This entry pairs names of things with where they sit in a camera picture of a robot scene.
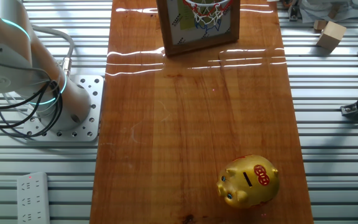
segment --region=basketball net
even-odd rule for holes
[[[213,22],[214,26],[218,22],[218,20],[223,16],[226,10],[229,9],[232,0],[220,0],[219,2],[215,2],[208,4],[206,0],[201,0],[200,3],[195,3],[190,0],[183,0],[184,5],[189,6],[193,11],[194,18],[197,24],[200,21],[203,21],[204,25],[208,25]]]

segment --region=white paper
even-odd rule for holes
[[[307,0],[303,0],[300,6],[302,22],[314,22],[315,20],[319,19],[337,22],[348,18],[358,17],[358,9],[354,9],[350,3],[344,3],[341,4],[341,7],[338,10],[338,14],[336,14],[334,19],[332,19],[328,17],[328,14],[331,12],[331,7],[332,6],[327,6],[327,3],[325,3],[324,8],[326,9],[316,10],[318,9],[318,5],[309,4]]]

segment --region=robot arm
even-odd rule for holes
[[[32,68],[44,70],[48,76]],[[59,85],[63,98],[63,112],[52,129],[61,131],[77,127],[90,112],[88,92],[65,75],[62,67],[38,39],[22,3],[18,0],[0,0],[0,93],[15,91],[26,99],[44,85],[34,83],[48,79]],[[52,91],[44,94],[39,106],[42,112],[37,112],[38,116],[51,114],[52,99]],[[48,118],[41,120],[45,124],[49,121]]]

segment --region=power strip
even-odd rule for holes
[[[50,223],[46,173],[36,172],[17,179],[17,223]]]

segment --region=piggy bank snout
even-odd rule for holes
[[[226,194],[224,187],[218,183],[218,195],[224,197]]]

